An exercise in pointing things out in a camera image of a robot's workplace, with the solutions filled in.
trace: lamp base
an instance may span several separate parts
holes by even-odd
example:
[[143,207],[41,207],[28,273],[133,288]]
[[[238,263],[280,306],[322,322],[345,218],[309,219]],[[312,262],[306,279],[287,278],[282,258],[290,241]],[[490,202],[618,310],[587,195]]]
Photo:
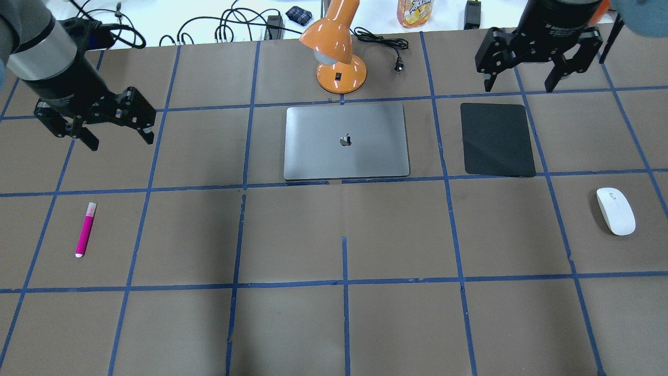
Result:
[[348,94],[364,84],[367,79],[367,66],[359,56],[353,55],[350,64],[341,62],[330,66],[319,64],[315,75],[320,86],[326,91],[334,94]]

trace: mouse pad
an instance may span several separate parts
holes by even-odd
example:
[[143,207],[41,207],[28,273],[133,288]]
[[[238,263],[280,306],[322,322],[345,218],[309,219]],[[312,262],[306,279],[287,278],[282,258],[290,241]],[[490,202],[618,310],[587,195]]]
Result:
[[462,103],[460,110],[467,173],[536,176],[524,106]]

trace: white background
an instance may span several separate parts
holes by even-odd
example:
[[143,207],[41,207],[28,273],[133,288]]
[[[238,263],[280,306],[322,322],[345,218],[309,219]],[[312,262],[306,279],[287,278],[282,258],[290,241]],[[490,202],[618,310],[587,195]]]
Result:
[[[44,0],[56,19],[73,17],[77,11],[66,0]],[[83,5],[85,0],[77,0]],[[423,26],[404,29],[397,20],[397,0],[360,0],[352,27],[361,26],[375,34],[403,33],[411,31],[461,30],[464,28],[464,5],[466,0],[432,0],[434,12],[432,18]],[[95,8],[115,9],[117,1],[91,0],[87,10]],[[146,38],[149,46],[158,45],[160,37],[170,34],[176,38],[179,27],[188,19],[209,15],[220,17],[225,9],[232,5],[232,0],[122,0],[121,11],[134,23],[135,27]],[[285,27],[304,31],[304,27],[285,17],[285,11],[297,5],[310,11],[314,19],[320,18],[320,0],[240,0],[235,7],[247,7],[255,11],[275,8],[281,11]],[[524,11],[526,0],[482,0],[481,28],[516,27]],[[93,13],[93,16],[105,23],[115,23],[111,13]],[[609,15],[602,22],[614,21]],[[195,43],[214,43],[213,31],[218,22],[200,19],[189,23],[184,29],[195,40]],[[248,29],[243,25],[233,25],[235,41],[248,41]],[[253,40],[262,39],[264,27],[251,28]],[[286,31],[284,39],[299,37],[296,33]],[[115,48],[124,48],[117,43]]]

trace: orange object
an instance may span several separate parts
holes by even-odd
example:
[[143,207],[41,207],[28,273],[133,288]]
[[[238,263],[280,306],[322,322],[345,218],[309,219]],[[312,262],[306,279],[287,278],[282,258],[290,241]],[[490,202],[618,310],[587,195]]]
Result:
[[399,0],[397,19],[406,28],[422,26],[432,16],[434,0]]
[[601,1],[599,8],[596,10],[596,13],[594,13],[594,15],[589,20],[589,25],[596,25],[601,20],[601,18],[603,18],[605,13],[610,10],[610,6],[610,0]]
[[299,41],[315,52],[321,62],[316,69],[318,83],[336,94],[359,89],[367,79],[367,66],[353,55],[350,25],[359,0],[334,0],[325,16],[309,26]]

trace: lamp neck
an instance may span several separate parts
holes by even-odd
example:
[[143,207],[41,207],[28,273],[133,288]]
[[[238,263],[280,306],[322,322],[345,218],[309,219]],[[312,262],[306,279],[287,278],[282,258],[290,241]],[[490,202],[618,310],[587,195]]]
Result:
[[327,8],[325,19],[338,21],[350,28],[357,7],[359,7],[359,0],[333,0]]

